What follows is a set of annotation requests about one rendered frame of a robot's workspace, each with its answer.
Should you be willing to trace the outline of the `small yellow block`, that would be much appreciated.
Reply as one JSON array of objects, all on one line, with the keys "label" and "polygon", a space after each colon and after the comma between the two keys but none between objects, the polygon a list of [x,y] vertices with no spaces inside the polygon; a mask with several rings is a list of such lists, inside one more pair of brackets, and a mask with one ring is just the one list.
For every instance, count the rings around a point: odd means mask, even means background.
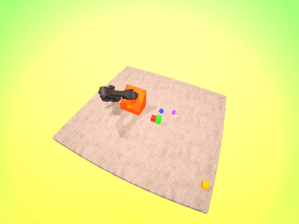
[{"label": "small yellow block", "polygon": [[201,184],[201,189],[207,190],[209,188],[209,181],[203,181]]}]

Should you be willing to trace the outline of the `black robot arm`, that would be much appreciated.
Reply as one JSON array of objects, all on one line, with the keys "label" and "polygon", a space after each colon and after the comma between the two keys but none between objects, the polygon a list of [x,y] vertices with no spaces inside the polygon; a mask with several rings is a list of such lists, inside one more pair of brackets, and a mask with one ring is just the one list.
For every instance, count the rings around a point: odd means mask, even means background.
[{"label": "black robot arm", "polygon": [[119,102],[121,97],[126,100],[136,100],[139,95],[139,93],[135,92],[134,89],[125,89],[123,91],[114,89],[115,87],[112,85],[109,85],[108,87],[101,86],[101,88],[99,88],[101,100]]}]

